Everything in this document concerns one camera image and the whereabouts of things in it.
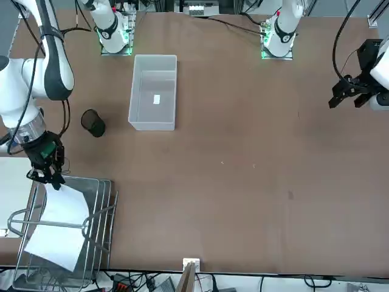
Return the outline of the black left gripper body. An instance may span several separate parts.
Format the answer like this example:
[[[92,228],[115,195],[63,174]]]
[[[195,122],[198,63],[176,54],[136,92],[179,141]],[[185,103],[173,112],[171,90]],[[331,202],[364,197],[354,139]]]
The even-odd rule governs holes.
[[[371,75],[374,78],[382,77],[382,70],[378,66],[381,59],[379,50],[383,39],[367,39],[357,50],[357,57],[360,66],[358,78],[366,78]]]

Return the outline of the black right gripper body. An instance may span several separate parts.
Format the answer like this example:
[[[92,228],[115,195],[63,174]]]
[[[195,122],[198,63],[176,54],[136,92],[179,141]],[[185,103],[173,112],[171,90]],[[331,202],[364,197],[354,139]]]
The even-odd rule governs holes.
[[[27,157],[34,169],[43,173],[61,173],[64,165],[64,146],[60,136],[51,131],[45,131],[38,139],[22,144]]]

